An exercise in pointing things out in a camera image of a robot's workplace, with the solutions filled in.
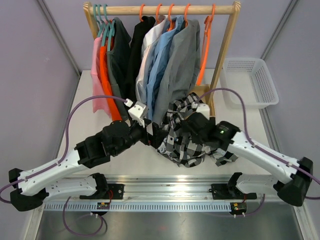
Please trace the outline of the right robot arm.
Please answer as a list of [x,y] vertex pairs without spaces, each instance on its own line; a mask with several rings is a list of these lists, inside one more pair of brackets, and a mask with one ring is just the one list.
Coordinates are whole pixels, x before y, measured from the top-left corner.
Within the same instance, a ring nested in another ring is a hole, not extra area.
[[227,121],[216,123],[214,117],[207,118],[199,112],[184,120],[182,129],[197,144],[235,154],[268,172],[268,175],[234,173],[227,183],[230,197],[253,193],[277,195],[292,206],[303,205],[312,182],[312,160],[306,157],[298,160],[281,154],[250,139],[237,126]]

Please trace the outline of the black white plaid shirt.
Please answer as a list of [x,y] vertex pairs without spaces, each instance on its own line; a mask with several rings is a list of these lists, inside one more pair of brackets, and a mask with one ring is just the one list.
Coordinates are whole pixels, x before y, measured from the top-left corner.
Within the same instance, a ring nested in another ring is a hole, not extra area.
[[182,123],[192,114],[192,104],[198,100],[199,96],[192,92],[169,104],[160,123],[160,128],[167,131],[168,135],[157,148],[157,152],[178,166],[186,168],[198,166],[206,156],[213,158],[218,167],[235,162],[238,159],[235,154],[206,144],[197,144],[192,140],[190,133],[183,133]]

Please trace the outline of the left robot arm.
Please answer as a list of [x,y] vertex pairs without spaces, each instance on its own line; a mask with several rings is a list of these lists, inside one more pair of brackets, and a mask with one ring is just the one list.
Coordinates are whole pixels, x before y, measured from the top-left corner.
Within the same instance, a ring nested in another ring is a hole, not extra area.
[[93,173],[80,180],[68,177],[108,163],[112,157],[120,155],[137,142],[158,148],[168,132],[160,129],[156,123],[151,123],[149,127],[152,132],[137,122],[129,126],[121,120],[113,121],[102,131],[76,144],[61,159],[54,159],[31,170],[10,170],[9,182],[14,187],[10,193],[10,204],[18,211],[25,212],[40,207],[44,202],[64,197],[79,196],[83,200],[109,197],[109,186],[102,173]]

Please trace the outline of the orange hanger of plaid shirt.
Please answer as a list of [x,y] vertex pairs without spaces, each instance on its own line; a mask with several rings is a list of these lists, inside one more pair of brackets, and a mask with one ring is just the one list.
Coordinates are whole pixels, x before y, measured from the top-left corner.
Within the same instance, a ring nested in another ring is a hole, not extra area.
[[202,51],[201,51],[201,62],[200,62],[200,71],[198,74],[198,78],[196,81],[196,85],[200,86],[202,84],[202,80],[205,75],[209,50],[210,50],[210,42],[211,42],[211,29],[212,22],[214,20],[216,10],[216,4],[212,5],[211,15],[208,15],[204,20],[204,34],[203,34],[203,42],[202,42]]

